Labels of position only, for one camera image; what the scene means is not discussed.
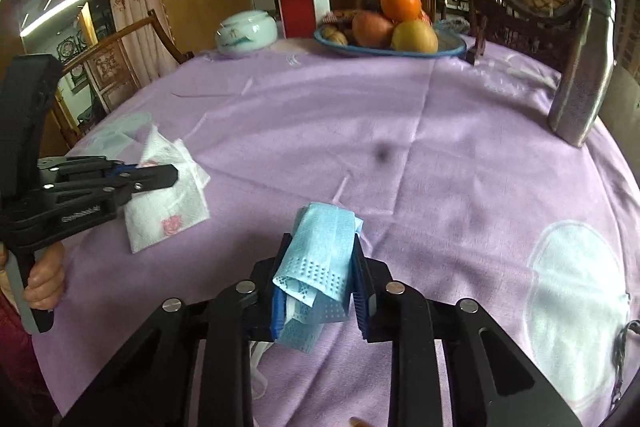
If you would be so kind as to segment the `person's left hand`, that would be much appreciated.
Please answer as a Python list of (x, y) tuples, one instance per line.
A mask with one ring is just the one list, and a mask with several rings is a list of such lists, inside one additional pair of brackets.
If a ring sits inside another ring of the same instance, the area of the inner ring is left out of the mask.
[(62, 299), (65, 291), (64, 255), (64, 245), (55, 243), (46, 249), (30, 271), (22, 296), (32, 309), (49, 311)]

